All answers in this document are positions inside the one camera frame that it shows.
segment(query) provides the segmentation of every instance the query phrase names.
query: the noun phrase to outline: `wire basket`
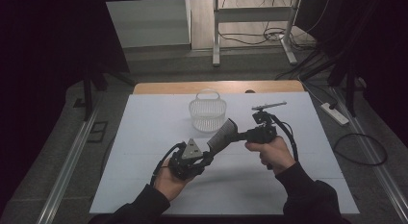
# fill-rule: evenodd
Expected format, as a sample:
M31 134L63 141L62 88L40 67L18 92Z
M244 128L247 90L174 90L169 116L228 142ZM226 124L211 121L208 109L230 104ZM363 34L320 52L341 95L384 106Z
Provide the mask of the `wire basket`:
M216 94L215 99L201 99L200 94ZM217 131L223 124L225 119L225 111L227 103L222 100L219 93L210 88L202 89L195 95L195 100L189 104L192 126L205 133Z

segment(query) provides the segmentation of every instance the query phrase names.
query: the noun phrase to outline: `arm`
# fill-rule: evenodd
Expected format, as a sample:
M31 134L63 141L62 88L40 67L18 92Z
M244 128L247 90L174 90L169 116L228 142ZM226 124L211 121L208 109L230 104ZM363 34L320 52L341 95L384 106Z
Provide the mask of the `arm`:
M167 168L168 160L163 163L154 186L146 185L136 200L126 204L111 215L95 216L89 224L150 224L170 207L175 199L192 179L182 181L174 177Z
M260 152L261 163L273 166L273 172L288 193L284 215L289 223L344 223L336 190L321 181L313 181L295 162L281 137L271 143L246 143L250 151Z

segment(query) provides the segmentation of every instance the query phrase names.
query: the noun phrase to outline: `person's left hand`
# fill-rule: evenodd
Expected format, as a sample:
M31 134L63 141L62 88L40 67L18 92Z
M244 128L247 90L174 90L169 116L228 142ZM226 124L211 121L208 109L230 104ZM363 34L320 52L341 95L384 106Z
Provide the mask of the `person's left hand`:
M169 159L166 159L165 162L163 162L162 168L154 182L154 188L159 190L170 202L180 194L181 190L183 190L186 184L193 178L183 181L172 175L170 169L167 167L168 161Z

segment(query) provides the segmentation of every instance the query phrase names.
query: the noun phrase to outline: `basket handle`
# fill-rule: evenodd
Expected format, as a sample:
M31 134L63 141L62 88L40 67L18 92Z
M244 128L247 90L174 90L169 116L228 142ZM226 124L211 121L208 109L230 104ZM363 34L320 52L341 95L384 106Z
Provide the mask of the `basket handle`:
M195 95L195 99L199 99L199 98L198 98L198 95L199 95L199 94L202 94L203 92L213 92L213 93L216 93L216 94L217 94L217 99L216 99L216 100L219 100L219 93L218 93L215 89L212 89L212 88L204 88L204 89L201 89L201 90Z

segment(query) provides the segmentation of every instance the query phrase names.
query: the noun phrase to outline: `white power strip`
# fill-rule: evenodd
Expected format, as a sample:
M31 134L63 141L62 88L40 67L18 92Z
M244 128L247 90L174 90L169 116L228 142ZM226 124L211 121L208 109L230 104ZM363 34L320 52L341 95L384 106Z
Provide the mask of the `white power strip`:
M321 108L325 112L327 112L331 117L333 117L333 119L335 119L337 121L337 123L339 123L341 126L348 123L348 119L345 118L345 116L343 116L336 109L331 110L329 107L330 107L330 104L328 104L328 103L324 103L323 105L321 105Z

